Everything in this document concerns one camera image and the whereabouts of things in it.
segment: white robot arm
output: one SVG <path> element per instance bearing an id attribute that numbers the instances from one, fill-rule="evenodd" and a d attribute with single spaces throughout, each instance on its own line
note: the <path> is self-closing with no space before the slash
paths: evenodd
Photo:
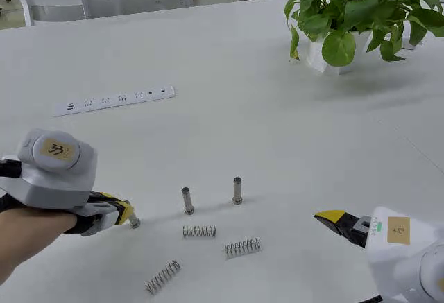
<path id="1" fill-rule="evenodd" d="M 444 224 L 431 224 L 386 207 L 371 217 L 325 211 L 315 217 L 366 249 L 380 296 L 369 302 L 444 302 Z"/>

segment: white pot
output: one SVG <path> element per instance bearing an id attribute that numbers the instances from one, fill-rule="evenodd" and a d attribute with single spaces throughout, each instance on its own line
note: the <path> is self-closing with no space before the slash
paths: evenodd
<path id="1" fill-rule="evenodd" d="M 328 74 L 344 74 L 353 70 L 357 61 L 362 57 L 362 53 L 367 49 L 367 41 L 370 37 L 370 31 L 364 31 L 363 33 L 358 33 L 357 31 L 352 31 L 353 37 L 355 38 L 356 49 L 355 58 L 351 64 L 343 67 L 333 67 L 329 65 L 322 57 L 322 45 L 324 44 L 324 39 L 317 40 L 315 42 L 309 43 L 307 63 L 314 69 Z"/>

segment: metal pin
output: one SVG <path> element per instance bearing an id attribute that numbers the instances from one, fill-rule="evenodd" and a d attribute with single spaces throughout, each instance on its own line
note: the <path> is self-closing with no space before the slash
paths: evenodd
<path id="1" fill-rule="evenodd" d="M 136 229 L 140 226 L 140 219 L 136 217 L 136 214 L 134 212 L 131 215 L 129 215 L 128 221 L 130 221 L 130 226 L 133 229 Z"/>
<path id="2" fill-rule="evenodd" d="M 194 213 L 194 206 L 191 203 L 191 196 L 189 194 L 189 189 L 184 187 L 182 189 L 183 201 L 185 203 L 185 213 L 188 215 L 192 215 Z"/>
<path id="3" fill-rule="evenodd" d="M 233 197 L 233 203 L 235 205 L 242 203 L 241 187 L 242 187 L 242 178 L 235 177 L 234 178 L 234 197 Z"/>

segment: black cable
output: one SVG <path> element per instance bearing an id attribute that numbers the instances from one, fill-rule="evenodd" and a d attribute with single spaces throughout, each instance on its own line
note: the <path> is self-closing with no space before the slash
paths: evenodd
<path id="1" fill-rule="evenodd" d="M 382 302 L 381 295 L 375 296 L 374 298 L 370 298 L 370 299 L 362 301 L 360 303 L 379 303 L 379 302 Z"/>

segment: handwritten number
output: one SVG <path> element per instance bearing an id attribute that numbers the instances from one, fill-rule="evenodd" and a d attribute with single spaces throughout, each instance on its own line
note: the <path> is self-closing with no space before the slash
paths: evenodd
<path id="1" fill-rule="evenodd" d="M 64 152 L 64 148 L 63 146 L 59 146 L 57 144 L 53 144 L 52 147 L 50 149 L 48 149 L 48 153 L 54 153 L 53 155 L 60 155 Z"/>

